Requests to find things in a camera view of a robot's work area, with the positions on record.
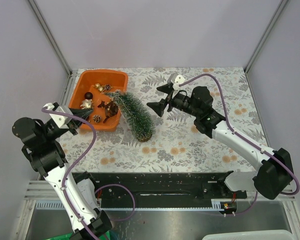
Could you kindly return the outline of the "orange plastic bin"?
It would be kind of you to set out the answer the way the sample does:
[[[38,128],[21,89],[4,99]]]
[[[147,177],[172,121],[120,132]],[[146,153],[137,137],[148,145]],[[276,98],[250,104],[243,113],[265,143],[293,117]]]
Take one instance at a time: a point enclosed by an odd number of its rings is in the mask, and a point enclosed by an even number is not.
[[[101,85],[111,85],[112,89],[109,92],[114,92],[116,90],[125,92],[128,85],[128,75],[125,72],[111,69],[94,69],[83,71],[83,73],[81,73],[81,75],[79,76],[68,107],[79,109],[81,102],[85,100],[85,93],[91,92],[93,94],[92,101],[94,103],[94,109],[93,113],[90,115],[90,123],[97,131],[114,132],[117,128],[117,125],[119,124],[121,112],[119,111],[117,115],[110,117],[106,121],[106,123],[103,123],[103,120],[106,118],[105,109],[98,108],[98,105],[102,101],[105,101],[105,103],[107,104],[111,102],[111,99],[107,95],[105,95],[107,91],[99,92],[93,87],[93,85],[96,83],[99,83]],[[94,123],[93,115],[101,116],[101,122]]]

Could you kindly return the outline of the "small green christmas tree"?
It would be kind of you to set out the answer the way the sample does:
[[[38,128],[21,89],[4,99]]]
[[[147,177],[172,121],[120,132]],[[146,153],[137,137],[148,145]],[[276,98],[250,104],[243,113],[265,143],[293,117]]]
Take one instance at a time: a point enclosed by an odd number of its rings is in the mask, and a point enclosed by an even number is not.
[[[149,141],[154,132],[155,124],[152,116],[140,99],[131,92],[106,92],[119,108],[123,115],[132,136],[141,143]]]

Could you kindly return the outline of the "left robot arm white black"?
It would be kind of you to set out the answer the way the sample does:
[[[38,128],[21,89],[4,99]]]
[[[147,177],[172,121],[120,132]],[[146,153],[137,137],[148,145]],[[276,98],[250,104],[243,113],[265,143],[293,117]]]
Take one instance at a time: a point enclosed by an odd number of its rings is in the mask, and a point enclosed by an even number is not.
[[[98,207],[99,186],[84,172],[73,177],[66,155],[57,139],[67,132],[77,134],[81,119],[88,120],[92,109],[75,109],[48,103],[49,121],[22,117],[15,121],[12,133],[19,138],[22,153],[32,169],[54,189],[63,204],[73,230],[72,240],[98,240],[112,228],[107,214]]]

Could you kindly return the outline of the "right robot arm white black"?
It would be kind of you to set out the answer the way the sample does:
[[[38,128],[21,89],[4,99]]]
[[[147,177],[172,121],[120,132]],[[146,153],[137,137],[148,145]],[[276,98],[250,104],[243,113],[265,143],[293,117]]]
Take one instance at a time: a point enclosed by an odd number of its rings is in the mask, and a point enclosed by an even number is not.
[[[218,194],[229,198],[237,191],[257,191],[269,200],[274,200],[293,180],[293,166],[290,153],[284,148],[274,150],[264,146],[249,136],[241,133],[226,121],[226,118],[212,107],[213,97],[206,86],[197,86],[191,96],[183,91],[174,93],[172,84],[157,87],[166,98],[159,102],[148,102],[159,117],[172,109],[180,110],[193,116],[196,129],[230,149],[253,166],[250,172],[231,172],[218,184]]]

